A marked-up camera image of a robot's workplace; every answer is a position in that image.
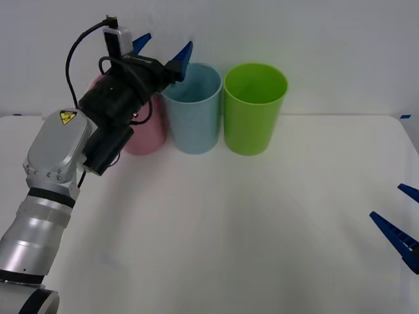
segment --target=yellow warning sticker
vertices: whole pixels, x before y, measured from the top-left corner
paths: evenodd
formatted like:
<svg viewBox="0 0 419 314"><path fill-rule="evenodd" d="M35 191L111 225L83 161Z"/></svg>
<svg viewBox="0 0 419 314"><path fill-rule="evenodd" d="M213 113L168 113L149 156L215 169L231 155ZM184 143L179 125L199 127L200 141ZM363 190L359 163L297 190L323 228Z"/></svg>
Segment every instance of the yellow warning sticker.
<svg viewBox="0 0 419 314"><path fill-rule="evenodd" d="M63 122L64 125L72 121L75 116L77 116L77 112L75 111L60 111L61 122Z"/></svg>

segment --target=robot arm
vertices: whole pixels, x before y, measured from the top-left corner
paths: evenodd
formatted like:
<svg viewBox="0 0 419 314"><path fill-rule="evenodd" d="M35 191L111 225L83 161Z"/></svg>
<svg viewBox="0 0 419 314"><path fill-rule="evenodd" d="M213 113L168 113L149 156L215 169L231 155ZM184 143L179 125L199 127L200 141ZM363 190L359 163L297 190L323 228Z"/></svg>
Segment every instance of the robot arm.
<svg viewBox="0 0 419 314"><path fill-rule="evenodd" d="M155 92L185 76L192 43L162 65L137 55L149 34L133 45L131 33L107 19L109 57L100 65L109 60L111 68L75 109L56 111L45 120L24 161L29 193L0 240L1 314L57 312L58 293L42 281L79 196L77 167L102 175L134 133L133 115Z"/></svg>

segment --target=light blue cup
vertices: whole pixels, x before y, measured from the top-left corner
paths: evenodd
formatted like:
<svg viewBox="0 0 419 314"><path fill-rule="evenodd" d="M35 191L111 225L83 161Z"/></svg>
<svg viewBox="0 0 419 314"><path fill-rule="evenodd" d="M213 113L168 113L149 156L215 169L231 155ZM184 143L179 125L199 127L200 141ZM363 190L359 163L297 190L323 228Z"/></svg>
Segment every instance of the light blue cup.
<svg viewBox="0 0 419 314"><path fill-rule="evenodd" d="M163 91L170 130L179 150L201 154L217 144L222 85L223 78L215 69L191 63L185 80Z"/></svg>

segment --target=green cup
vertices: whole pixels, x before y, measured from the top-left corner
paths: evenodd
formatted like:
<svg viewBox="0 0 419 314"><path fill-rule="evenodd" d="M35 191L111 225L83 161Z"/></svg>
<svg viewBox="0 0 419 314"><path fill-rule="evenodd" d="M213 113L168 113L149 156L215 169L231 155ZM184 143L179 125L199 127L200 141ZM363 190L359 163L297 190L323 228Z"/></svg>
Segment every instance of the green cup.
<svg viewBox="0 0 419 314"><path fill-rule="evenodd" d="M288 83L270 65L245 63L224 80L224 140L241 155L256 155L269 145Z"/></svg>

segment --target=silver robot arm segment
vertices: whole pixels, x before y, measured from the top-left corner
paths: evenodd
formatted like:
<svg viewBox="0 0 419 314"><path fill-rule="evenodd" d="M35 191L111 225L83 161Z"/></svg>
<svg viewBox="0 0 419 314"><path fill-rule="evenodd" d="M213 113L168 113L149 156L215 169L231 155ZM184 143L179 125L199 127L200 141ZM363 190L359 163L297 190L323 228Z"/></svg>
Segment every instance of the silver robot arm segment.
<svg viewBox="0 0 419 314"><path fill-rule="evenodd" d="M23 164L29 193L0 240L1 314L56 313L58 293L41 283L79 195L77 164L94 126L76 109L56 111L29 149Z"/></svg>

